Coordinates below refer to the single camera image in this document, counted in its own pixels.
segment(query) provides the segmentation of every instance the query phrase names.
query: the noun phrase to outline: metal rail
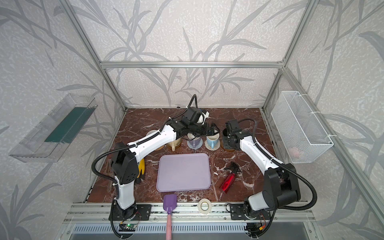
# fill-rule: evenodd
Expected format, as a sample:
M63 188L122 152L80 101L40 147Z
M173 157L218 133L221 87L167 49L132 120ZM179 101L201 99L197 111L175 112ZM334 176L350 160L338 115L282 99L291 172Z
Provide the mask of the metal rail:
M281 68L282 62L106 61L102 68Z
M324 116L319 112L319 109L313 103L312 99L306 95L304 88L299 84L296 77L288 68L282 68L283 76L286 77L291 87L299 91L303 94L303 98L308 103L310 108L316 112L317 118L320 123L323 125L325 131L327 131L330 135L336 135L335 131L328 124L327 120ZM384 227L384 200L376 190L376 188L372 185L371 181L362 171L362 169L358 166L356 161L353 159L352 155L349 153L345 145L341 142L339 137L331 136L333 140L333 152L336 157L339 159L341 165L344 167L345 171L351 177L353 183L356 185L357 189L359 189L362 197L367 202L369 207L371 207L373 213L378 218L381 225Z
M76 33L79 35L81 41L83 42L85 48L87 49L89 55L91 56L91 59L93 60L94 64L96 65L96 68L99 70L100 75L103 77L104 81L106 82L109 89L112 91L113 95L119 102L120 106L125 110L126 106L124 104L123 99L121 98L120 94L116 90L115 85L109 78L108 74L104 71L104 69L100 66L100 60L99 57L93 48L91 41L89 40L88 36L86 35L83 26L80 24L79 19L76 16L76 13L74 12L74 9L72 8L72 5L69 3L69 0L59 0L61 8L63 10L63 13L67 16L68 20L72 24L73 28L75 29Z
M308 4L307 4L305 11L303 13L303 17L301 18L300 23L296 29L296 32L293 35L293 38L292 38L292 41L288 47L287 53L285 54L285 56L283 58L283 66L284 67L287 66L287 64L288 64L289 60L291 59L297 45L299 44L299 41L300 41L301 37L303 36L304 30L308 26L308 23L311 20L311 17L313 15L315 8L316 8L318 3L319 3L319 0L309 0L308 1ZM266 98L264 105L263 105L263 109L266 108L267 104L271 100L273 92L275 91L275 89L277 88L277 86L280 83L280 79L281 79L281 71L280 70L281 69L279 69L279 72L276 75L276 78L272 84L272 87L269 90L269 93L268 93L267 98Z

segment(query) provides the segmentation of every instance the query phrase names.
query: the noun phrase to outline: black mounting plate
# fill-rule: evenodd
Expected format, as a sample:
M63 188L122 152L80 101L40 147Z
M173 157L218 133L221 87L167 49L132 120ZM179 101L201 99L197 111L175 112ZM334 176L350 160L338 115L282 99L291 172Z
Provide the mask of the black mounting plate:
M231 220L250 220L245 216L244 204L229 204L229 209L231 212ZM271 214L269 212L261 210L260 215L261 214L264 216L265 220L271 219ZM262 216L257 216L254 220L260 220L261 218Z
M151 214L151 204L137 204L137 212L140 214L136 214L134 218L131 219L131 221L148 221L149 215ZM120 211L118 210L117 205L113 206L113 221L123 221L125 220L123 216L120 214Z

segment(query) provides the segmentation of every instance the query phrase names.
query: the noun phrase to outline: purple tray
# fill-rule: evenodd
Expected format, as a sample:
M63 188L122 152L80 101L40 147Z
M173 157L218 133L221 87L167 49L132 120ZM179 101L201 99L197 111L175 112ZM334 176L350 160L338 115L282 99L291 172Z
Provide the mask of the purple tray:
M159 192L200 190L210 186L207 154L171 154L160 158L156 184Z

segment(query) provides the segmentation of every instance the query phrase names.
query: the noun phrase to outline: marble tabletop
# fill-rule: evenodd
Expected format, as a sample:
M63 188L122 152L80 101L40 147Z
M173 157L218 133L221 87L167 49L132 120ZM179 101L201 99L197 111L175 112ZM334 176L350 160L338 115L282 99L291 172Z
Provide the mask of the marble tabletop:
M273 155L275 154L260 109L208 108L206 110L209 112L208 122L214 122L220 130L223 130L225 123L231 119L255 119L258 122L256 138L268 151ZM169 116L175 116L181 111L182 109L175 108L128 109L114 144L118 142L126 144L138 140L144 137L150 130L159 129ZM243 121L240 123L240 127L252 131L253 122ZM204 144L196 152L204 152L209 157L211 186L208 189L178 192L157 191L156 181L160 157L166 154L194 153L194 150L187 146L187 141L183 140L182 145L174 152L167 146L164 146L162 149L153 151L144 158L145 178L140 184L135 184L134 187L136 202L162 202L163 196L170 193L177 194L178 202L198 202L202 198L207 198L211 202L237 202L243 201L245 197L258 193L263 189L263 174L244 152L237 150L228 152L221 147L216 151L210 151ZM228 192L224 193L220 189L220 185L230 172L229 170L224 170L224 168L229 167L232 161L240 166L241 172L236 175L236 179ZM110 157L104 162L101 172L106 175L113 175L110 167ZM88 197L88 202L111 202L113 196L114 188L112 188L112 182L99 177Z

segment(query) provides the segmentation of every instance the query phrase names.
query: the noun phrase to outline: white tape roll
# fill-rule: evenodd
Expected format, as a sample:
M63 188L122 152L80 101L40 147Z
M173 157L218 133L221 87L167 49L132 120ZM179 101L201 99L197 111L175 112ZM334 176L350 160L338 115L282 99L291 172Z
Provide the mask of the white tape roll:
M203 210L203 209L201 208L201 205L202 205L204 202L208 204L208 209L207 209L207 210ZM211 209L212 209L211 201L208 200L208 199L206 199L206 198L203 198L203 199L200 200L199 203L197 204L197 209L199 210L199 212L200 212L201 214L205 214L205 215L209 214L209 213L211 212Z

